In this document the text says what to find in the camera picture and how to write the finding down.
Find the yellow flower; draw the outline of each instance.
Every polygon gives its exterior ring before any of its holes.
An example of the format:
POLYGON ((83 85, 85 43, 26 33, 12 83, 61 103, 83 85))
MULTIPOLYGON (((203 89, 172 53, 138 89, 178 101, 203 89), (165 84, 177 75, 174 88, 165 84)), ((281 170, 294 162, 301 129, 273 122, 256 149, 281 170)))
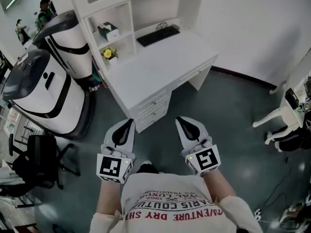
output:
POLYGON ((107 49, 105 52, 104 52, 104 57, 109 59, 111 57, 111 50, 110 49, 107 49))

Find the baseboard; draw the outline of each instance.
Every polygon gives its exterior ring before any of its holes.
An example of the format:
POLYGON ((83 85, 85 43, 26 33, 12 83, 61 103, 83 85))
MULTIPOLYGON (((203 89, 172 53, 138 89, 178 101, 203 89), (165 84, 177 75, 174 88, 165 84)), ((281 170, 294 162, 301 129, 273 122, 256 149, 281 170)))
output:
POLYGON ((238 77, 241 79, 252 81, 254 83, 258 83, 258 84, 265 86, 265 87, 272 89, 272 90, 274 90, 276 88, 276 85, 274 85, 274 84, 268 83, 268 82, 263 81, 263 80, 256 79, 254 77, 251 77, 251 76, 239 73, 239 72, 231 71, 231 70, 224 69, 221 67, 216 67, 216 66, 212 66, 210 69, 213 71, 216 71, 216 72, 225 73, 225 74, 232 75, 232 76, 235 76, 235 77, 238 77))

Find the power strip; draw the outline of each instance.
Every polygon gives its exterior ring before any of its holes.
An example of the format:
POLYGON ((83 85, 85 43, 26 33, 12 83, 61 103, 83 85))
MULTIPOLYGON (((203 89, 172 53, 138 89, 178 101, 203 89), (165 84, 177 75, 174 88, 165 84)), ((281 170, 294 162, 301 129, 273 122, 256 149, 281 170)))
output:
POLYGON ((255 212, 254 212, 254 217, 256 219, 256 221, 260 221, 261 220, 261 209, 257 209, 255 212))

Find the floor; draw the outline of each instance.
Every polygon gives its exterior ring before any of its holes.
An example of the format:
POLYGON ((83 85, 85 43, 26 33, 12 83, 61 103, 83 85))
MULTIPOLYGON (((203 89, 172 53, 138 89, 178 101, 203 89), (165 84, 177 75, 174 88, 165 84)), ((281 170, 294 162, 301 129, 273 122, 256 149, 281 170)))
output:
MULTIPOLYGON (((220 170, 253 211, 263 206, 275 186, 290 172, 266 206, 283 194, 262 216, 262 220, 269 221, 261 223, 264 232, 279 232, 275 222, 285 205, 299 201, 307 193, 311 152, 279 153, 272 143, 264 144, 265 132, 280 128, 280 120, 252 128, 254 120, 278 107, 279 97, 269 96, 268 91, 259 84, 214 71, 208 74, 199 92, 189 83, 182 85, 173 91, 168 114, 136 134, 134 152, 138 159, 133 172, 148 159, 165 173, 191 174, 179 156, 182 146, 174 119, 176 116, 192 117, 206 126, 213 143, 218 146, 222 161, 220 170)), ((38 204, 35 216, 41 232, 51 233, 54 223, 68 232, 89 230, 100 189, 100 180, 95 174, 96 154, 100 152, 105 132, 126 118, 108 89, 101 88, 96 99, 87 135, 74 141, 76 149, 65 155, 65 164, 72 168, 78 164, 82 176, 76 178, 63 173, 63 191, 57 187, 33 191, 38 204)), ((65 139, 58 139, 58 142, 61 147, 67 144, 65 139)))

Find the flower pot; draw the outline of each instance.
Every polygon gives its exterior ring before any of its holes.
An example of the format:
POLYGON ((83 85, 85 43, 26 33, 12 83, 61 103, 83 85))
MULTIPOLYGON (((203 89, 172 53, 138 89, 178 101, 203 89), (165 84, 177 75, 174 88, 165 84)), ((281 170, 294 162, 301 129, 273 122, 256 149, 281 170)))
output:
POLYGON ((118 58, 117 57, 113 57, 110 60, 108 60, 108 62, 110 63, 111 66, 114 66, 118 63, 118 58))

